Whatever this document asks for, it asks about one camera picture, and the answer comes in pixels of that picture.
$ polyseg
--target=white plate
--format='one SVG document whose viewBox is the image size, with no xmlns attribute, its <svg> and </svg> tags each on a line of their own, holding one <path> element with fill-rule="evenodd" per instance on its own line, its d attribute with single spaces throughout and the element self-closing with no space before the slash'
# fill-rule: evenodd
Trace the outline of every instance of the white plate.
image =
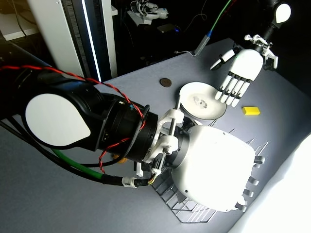
<svg viewBox="0 0 311 233">
<path fill-rule="evenodd" d="M 192 116 L 201 120 L 220 118 L 226 111 L 226 104 L 215 100 L 217 90 L 206 83 L 188 83 L 179 95 L 181 105 Z"/>
</svg>

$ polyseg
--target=green cable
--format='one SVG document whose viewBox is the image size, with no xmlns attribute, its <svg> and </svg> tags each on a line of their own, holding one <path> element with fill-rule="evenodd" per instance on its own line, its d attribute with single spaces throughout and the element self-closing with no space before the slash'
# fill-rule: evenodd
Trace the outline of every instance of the green cable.
<svg viewBox="0 0 311 233">
<path fill-rule="evenodd" d="M 217 17 L 217 19 L 216 19 L 214 25 L 212 26 L 212 29 L 210 30 L 210 32 L 212 32 L 212 31 L 214 30 L 214 28 L 215 28 L 217 22 L 219 21 L 220 16 L 222 16 L 223 12 L 225 11 L 225 9 L 227 8 L 227 6 L 229 5 L 229 3 L 230 3 L 231 1 L 232 1 L 232 0 L 229 0 L 229 1 L 227 2 L 227 4 L 224 6 L 224 8 L 222 9 L 222 11 L 221 11 L 220 14 L 218 15 L 218 17 Z"/>
<path fill-rule="evenodd" d="M 101 179 L 102 178 L 102 174 L 94 171 L 86 166 L 83 166 L 75 161 L 73 161 L 72 159 L 68 158 L 66 155 L 64 155 L 61 151 L 59 150 L 55 150 L 52 149 L 52 151 L 54 152 L 54 154 L 59 157 L 60 159 L 64 160 L 67 164 L 69 164 L 71 167 L 74 167 L 76 169 L 78 169 L 79 171 L 82 171 L 92 177 L 95 177 L 97 179 Z"/>
</svg>

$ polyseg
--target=gray table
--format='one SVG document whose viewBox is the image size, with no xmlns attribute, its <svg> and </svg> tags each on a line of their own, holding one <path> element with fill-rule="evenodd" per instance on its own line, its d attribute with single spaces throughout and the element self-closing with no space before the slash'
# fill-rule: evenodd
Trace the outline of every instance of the gray table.
<svg viewBox="0 0 311 233">
<path fill-rule="evenodd" d="M 198 57 L 183 54 L 110 81 L 133 101 L 149 104 L 162 115 L 174 106 L 184 84 L 198 81 L 218 87 L 229 64 L 211 72 L 210 65 L 230 49 L 230 39 L 207 46 Z M 170 78 L 170 88 L 159 84 Z M 105 86 L 101 91 L 113 93 Z M 246 117 L 241 107 L 255 105 L 260 116 Z M 311 100 L 276 72 L 262 71 L 239 105 L 228 107 L 216 128 L 230 131 L 253 147 L 269 140 L 266 164 L 253 171 L 260 180 L 255 197 L 297 144 L 311 132 Z M 151 187 L 103 186 L 76 177 L 54 165 L 35 149 L 0 128 L 0 232 L 6 233 L 225 233 L 240 211 L 217 213 L 208 224 L 181 224 Z M 66 154 L 79 162 L 96 162 L 96 153 L 72 149 Z M 132 162 L 107 167 L 108 174 L 132 175 Z"/>
</svg>

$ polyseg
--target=yellow sponge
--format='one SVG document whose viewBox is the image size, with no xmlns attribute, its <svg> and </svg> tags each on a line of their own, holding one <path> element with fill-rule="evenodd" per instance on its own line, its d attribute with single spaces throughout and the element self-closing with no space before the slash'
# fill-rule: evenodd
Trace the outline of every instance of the yellow sponge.
<svg viewBox="0 0 311 233">
<path fill-rule="evenodd" d="M 260 114 L 260 110 L 258 107 L 243 107 L 243 113 L 247 116 L 253 115 L 257 116 Z"/>
</svg>

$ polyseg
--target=white cloth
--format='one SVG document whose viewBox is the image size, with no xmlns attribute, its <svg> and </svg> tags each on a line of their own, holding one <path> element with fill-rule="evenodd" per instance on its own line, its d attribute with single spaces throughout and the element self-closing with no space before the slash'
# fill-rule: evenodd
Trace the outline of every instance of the white cloth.
<svg viewBox="0 0 311 233">
<path fill-rule="evenodd" d="M 311 233 L 311 135 L 282 164 L 229 233 Z"/>
</svg>

